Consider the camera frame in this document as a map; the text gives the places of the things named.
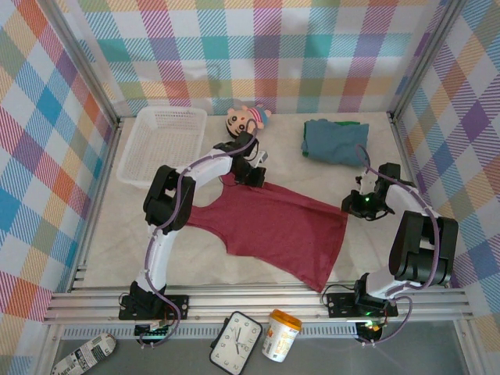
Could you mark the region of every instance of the white table surface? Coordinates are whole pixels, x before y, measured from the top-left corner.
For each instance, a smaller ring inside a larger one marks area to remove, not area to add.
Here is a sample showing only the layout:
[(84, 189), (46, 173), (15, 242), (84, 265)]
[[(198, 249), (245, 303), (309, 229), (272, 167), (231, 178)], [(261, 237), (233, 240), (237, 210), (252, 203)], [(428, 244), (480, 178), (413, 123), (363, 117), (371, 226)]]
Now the white table surface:
[[(355, 177), (361, 174), (362, 168), (331, 165), (302, 156), (303, 124), (306, 120), (318, 119), (369, 123), (367, 148), (372, 165), (378, 168), (386, 162), (401, 164), (384, 112), (273, 115), (270, 124), (259, 133), (260, 149), (269, 153), (263, 165), (267, 168), (266, 181), (335, 206), (340, 206), (351, 189), (356, 189)], [(209, 116), (201, 155), (215, 144), (230, 140), (224, 120), (225, 116)], [(85, 287), (130, 285), (144, 265), (148, 235), (142, 204), (147, 190), (116, 179), (116, 169), (133, 124), (134, 119), (127, 119), (123, 125), (91, 242)], [(221, 191), (221, 183), (212, 181), (197, 192), (195, 204), (208, 205)], [(397, 229), (398, 220), (392, 215), (373, 223), (349, 216), (344, 243), (329, 280), (356, 280), (365, 272), (387, 264)], [(167, 267), (170, 285), (297, 281), (289, 273), (261, 260), (226, 254), (218, 237), (193, 227), (185, 227), (179, 233)]]

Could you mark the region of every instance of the colorful plaid fabric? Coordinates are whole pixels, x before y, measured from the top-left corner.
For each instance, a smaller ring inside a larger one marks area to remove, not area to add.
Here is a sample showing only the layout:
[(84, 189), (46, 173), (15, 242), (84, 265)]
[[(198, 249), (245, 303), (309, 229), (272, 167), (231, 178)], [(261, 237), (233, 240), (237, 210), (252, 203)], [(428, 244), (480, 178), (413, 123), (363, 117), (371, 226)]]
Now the colorful plaid fabric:
[(0, 373), (28, 373), (112, 126), (35, 0), (0, 0)]
[(274, 113), (387, 110), (439, 1), (58, 3), (130, 116), (158, 100), (215, 114), (242, 102)]
[(470, 0), (403, 116), (420, 188), (459, 221), (454, 283), (500, 373), (500, 1)]

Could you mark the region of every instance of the stuffed toy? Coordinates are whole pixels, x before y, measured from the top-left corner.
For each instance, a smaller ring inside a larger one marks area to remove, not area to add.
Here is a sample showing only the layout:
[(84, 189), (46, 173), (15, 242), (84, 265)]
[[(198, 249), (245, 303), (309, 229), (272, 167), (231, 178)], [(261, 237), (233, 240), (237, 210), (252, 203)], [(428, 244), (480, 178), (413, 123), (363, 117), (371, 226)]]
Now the stuffed toy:
[(255, 124), (253, 121), (250, 122), (247, 129), (249, 119), (254, 119), (257, 122), (257, 128), (263, 129), (270, 117), (271, 111), (264, 109), (261, 105), (251, 108), (243, 105), (239, 110), (229, 108), (227, 110), (226, 129), (232, 138), (236, 138), (243, 130), (251, 134), (255, 129)]

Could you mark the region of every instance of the alarm clock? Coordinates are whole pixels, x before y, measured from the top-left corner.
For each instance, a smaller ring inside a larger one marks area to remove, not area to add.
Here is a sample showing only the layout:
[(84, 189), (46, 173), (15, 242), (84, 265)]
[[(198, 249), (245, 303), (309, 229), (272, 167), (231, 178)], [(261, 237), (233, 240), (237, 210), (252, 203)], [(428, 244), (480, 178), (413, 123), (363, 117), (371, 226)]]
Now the alarm clock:
[(224, 320), (217, 339), (210, 345), (210, 362), (232, 375), (240, 374), (253, 352), (263, 326), (235, 311)]

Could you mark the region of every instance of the purple cable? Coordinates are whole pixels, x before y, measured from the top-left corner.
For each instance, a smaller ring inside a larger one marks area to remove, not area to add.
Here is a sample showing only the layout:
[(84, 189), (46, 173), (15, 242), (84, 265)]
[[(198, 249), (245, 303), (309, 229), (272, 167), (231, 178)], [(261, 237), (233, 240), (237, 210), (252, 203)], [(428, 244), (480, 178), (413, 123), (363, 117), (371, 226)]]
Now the purple cable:
[[(145, 268), (145, 279), (148, 282), (148, 285), (151, 288), (151, 290), (155, 293), (155, 295), (158, 298), (160, 298), (162, 301), (164, 301), (166, 304), (168, 304), (169, 306), (171, 306), (173, 308), (173, 310), (175, 311), (176, 315), (177, 315), (177, 320), (176, 320), (176, 323), (175, 323), (175, 326), (173, 327), (173, 329), (170, 330), (170, 332), (162, 340), (156, 342), (155, 344), (153, 344), (153, 343), (150, 344), (151, 348), (153, 348), (153, 349), (156, 348), (157, 346), (160, 346), (160, 345), (164, 344), (175, 333), (175, 331), (177, 330), (177, 328), (179, 327), (179, 324), (180, 324), (180, 310), (179, 310), (179, 308), (177, 307), (177, 305), (175, 303), (173, 303), (172, 301), (170, 301), (167, 297), (165, 297), (164, 295), (162, 295), (155, 288), (155, 286), (153, 285), (153, 283), (151, 281), (151, 278), (149, 277), (149, 269), (148, 269), (149, 256), (151, 255), (151, 249), (152, 249), (153, 242), (155, 241), (156, 234), (158, 233), (159, 230), (162, 230), (163, 228), (168, 227), (175, 220), (175, 218), (177, 217), (177, 215), (179, 214), (179, 210), (180, 210), (180, 189), (182, 187), (182, 179), (184, 178), (184, 176), (186, 175), (186, 173), (189, 172), (190, 170), (192, 170), (193, 168), (195, 168), (196, 166), (198, 166), (198, 165), (200, 165), (200, 164), (202, 164), (202, 163), (204, 163), (204, 162), (206, 162), (208, 160), (212, 160), (212, 159), (222, 158), (224, 156), (231, 156), (231, 155), (234, 155), (234, 154), (238, 154), (240, 152), (243, 152), (247, 148), (249, 148), (253, 144), (253, 141), (255, 140), (255, 138), (257, 137), (257, 122), (254, 119), (249, 119), (247, 121), (246, 129), (248, 129), (248, 125), (251, 122), (253, 122), (254, 125), (255, 125), (254, 126), (254, 131), (252, 132), (252, 139), (245, 146), (239, 148), (238, 150), (224, 152), (224, 153), (216, 154), (216, 155), (207, 155), (207, 156), (204, 156), (201, 159), (195, 160), (189, 166), (187, 166), (186, 168), (184, 168), (184, 170), (180, 173), (179, 179), (177, 181), (177, 189), (176, 189), (177, 199), (175, 201), (175, 208), (174, 208), (174, 210), (172, 212), (172, 216), (165, 223), (163, 223), (162, 225), (158, 225), (153, 230), (151, 238), (149, 239), (148, 249), (146, 250), (145, 265), (144, 265), (144, 268)], [(146, 346), (146, 344), (142, 341), (143, 337), (144, 337), (144, 334), (141, 334), (139, 336), (139, 343), (141, 344), (142, 348), (144, 348)]]
[[(360, 149), (365, 154), (365, 158), (363, 158), (360, 155), (360, 153), (359, 153)], [(422, 197), (420, 197), (420, 195), (418, 193), (416, 193), (414, 190), (410, 189), (408, 186), (402, 184), (401, 182), (395, 180), (394, 178), (390, 178), (389, 176), (386, 176), (385, 174), (382, 174), (382, 173), (378, 172), (377, 170), (375, 170), (374, 168), (372, 168), (370, 165), (370, 156), (368, 155), (368, 151), (366, 150), (366, 148), (363, 145), (357, 144), (355, 146), (355, 150), (356, 150), (356, 155), (358, 156), (358, 159), (366, 167), (366, 172), (370, 171), (372, 173), (375, 173), (378, 177), (382, 177), (385, 180), (388, 180), (388, 181), (392, 182), (393, 184), (398, 185), (399, 187), (403, 188), (405, 191), (410, 193), (411, 196), (413, 196), (415, 198), (415, 200), (422, 206), (422, 209), (425, 211), (425, 213), (429, 216), (430, 221), (432, 222), (432, 228), (434, 231), (434, 256), (432, 258), (432, 266), (430, 268), (430, 275), (429, 275), (429, 278), (427, 279), (427, 281), (418, 287), (413, 286), (410, 283), (398, 285), (397, 287), (393, 287), (392, 289), (389, 289), (387, 291), (386, 295), (393, 295), (394, 293), (402, 291), (405, 287), (416, 289), (416, 290), (422, 290), (422, 289), (429, 287), (430, 284), (432, 283), (432, 281), (434, 280), (434, 277), (436, 276), (436, 271), (438, 269), (438, 263), (439, 263), (439, 252), (440, 252), (440, 248), (441, 248), (440, 239), (439, 239), (439, 226), (438, 226), (438, 221), (436, 220), (436, 216), (434, 216), (432, 211), (429, 209), (427, 203), (422, 199)], [(396, 334), (401, 332), (402, 328), (408, 323), (409, 317), (412, 314), (412, 310), (413, 310), (412, 299), (407, 295), (402, 295), (400, 297), (390, 299), (389, 301), (397, 302), (397, 301), (400, 301), (401, 299), (407, 299), (409, 301), (409, 309), (408, 309), (408, 313), (406, 314), (405, 319), (402, 321), (402, 323), (399, 325), (399, 327), (394, 332), (389, 334), (387, 337), (380, 339), (379, 341), (377, 341), (377, 343), (382, 343), (382, 342), (390, 340)]]

